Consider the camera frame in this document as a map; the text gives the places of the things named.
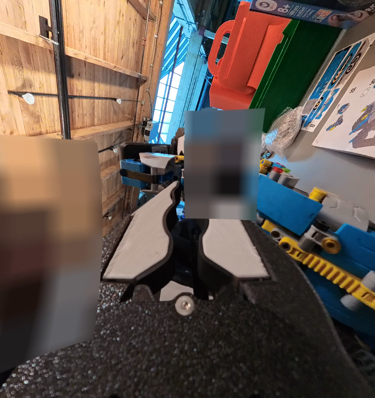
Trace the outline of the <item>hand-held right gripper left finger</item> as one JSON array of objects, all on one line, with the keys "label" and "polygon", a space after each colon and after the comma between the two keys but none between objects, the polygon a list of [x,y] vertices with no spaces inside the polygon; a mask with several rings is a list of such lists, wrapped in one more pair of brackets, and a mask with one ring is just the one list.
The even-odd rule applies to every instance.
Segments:
[{"label": "hand-held right gripper left finger", "polygon": [[175,181],[133,213],[103,281],[146,285],[153,294],[170,282],[175,272],[171,231],[179,221],[180,198],[181,183]]}]

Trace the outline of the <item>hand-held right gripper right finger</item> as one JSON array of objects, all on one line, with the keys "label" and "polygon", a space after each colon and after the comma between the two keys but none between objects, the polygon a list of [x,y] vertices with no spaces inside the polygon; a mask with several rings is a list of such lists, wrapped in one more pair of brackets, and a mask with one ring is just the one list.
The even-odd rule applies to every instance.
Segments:
[{"label": "hand-held right gripper right finger", "polygon": [[241,220],[204,220],[197,261],[198,275],[207,286],[237,285],[271,277]]}]

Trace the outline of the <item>blue grey brick assembly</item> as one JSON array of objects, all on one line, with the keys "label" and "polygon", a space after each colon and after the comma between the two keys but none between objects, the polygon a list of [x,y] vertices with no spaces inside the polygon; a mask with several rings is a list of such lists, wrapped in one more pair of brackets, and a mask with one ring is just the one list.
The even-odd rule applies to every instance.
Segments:
[{"label": "blue grey brick assembly", "polygon": [[173,182],[183,185],[183,160],[176,155],[140,152],[137,158],[120,161],[121,183],[155,196]]}]

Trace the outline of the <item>tracked brick robot model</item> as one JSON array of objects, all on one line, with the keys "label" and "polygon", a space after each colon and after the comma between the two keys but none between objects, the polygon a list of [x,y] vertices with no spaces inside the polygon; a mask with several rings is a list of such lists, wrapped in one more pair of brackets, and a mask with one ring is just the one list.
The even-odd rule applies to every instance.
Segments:
[{"label": "tracked brick robot model", "polygon": [[260,161],[257,224],[299,263],[330,316],[375,336],[375,224],[367,211]]}]

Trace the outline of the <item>clear plastic bag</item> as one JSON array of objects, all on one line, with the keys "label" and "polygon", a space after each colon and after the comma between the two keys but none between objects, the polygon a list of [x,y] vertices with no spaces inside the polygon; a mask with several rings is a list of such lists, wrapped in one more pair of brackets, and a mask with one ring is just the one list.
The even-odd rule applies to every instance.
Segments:
[{"label": "clear plastic bag", "polygon": [[298,135],[302,125],[303,106],[287,107],[274,120],[268,132],[261,137],[261,153],[273,153],[281,158],[285,157],[289,148]]}]

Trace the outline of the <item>open instruction booklet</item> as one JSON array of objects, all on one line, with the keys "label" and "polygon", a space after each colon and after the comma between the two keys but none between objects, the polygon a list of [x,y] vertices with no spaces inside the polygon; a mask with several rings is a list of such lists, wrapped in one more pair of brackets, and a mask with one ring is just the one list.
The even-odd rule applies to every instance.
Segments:
[{"label": "open instruction booklet", "polygon": [[312,145],[375,159],[375,65],[355,75]]}]

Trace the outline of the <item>green file tray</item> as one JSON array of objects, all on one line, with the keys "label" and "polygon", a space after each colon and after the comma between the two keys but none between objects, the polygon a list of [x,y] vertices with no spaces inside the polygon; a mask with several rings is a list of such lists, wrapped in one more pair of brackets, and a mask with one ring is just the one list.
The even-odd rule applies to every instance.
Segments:
[{"label": "green file tray", "polygon": [[265,109],[264,133],[283,110],[299,106],[340,32],[296,19],[285,27],[249,107]]}]

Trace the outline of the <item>blue sticker sheet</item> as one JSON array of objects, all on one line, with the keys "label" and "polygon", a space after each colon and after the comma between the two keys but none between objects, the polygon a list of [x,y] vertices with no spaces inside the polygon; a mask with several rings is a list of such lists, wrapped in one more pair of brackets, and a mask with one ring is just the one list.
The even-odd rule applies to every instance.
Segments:
[{"label": "blue sticker sheet", "polygon": [[303,107],[304,131],[313,132],[375,40],[375,32],[335,52]]}]

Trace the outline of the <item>red file tray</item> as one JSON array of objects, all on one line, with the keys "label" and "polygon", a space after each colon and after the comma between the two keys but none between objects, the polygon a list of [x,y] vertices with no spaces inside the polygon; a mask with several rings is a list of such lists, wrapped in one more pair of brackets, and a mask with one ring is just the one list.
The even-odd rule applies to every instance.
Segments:
[{"label": "red file tray", "polygon": [[242,1],[234,20],[216,31],[208,56],[213,76],[210,107],[248,109],[269,61],[291,19],[250,10]]}]

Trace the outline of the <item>toy robot box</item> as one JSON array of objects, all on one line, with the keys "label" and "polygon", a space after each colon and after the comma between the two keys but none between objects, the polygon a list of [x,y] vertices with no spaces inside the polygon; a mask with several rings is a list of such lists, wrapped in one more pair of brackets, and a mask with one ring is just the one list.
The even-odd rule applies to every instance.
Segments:
[{"label": "toy robot box", "polygon": [[375,0],[253,0],[250,10],[349,29],[375,13]]}]

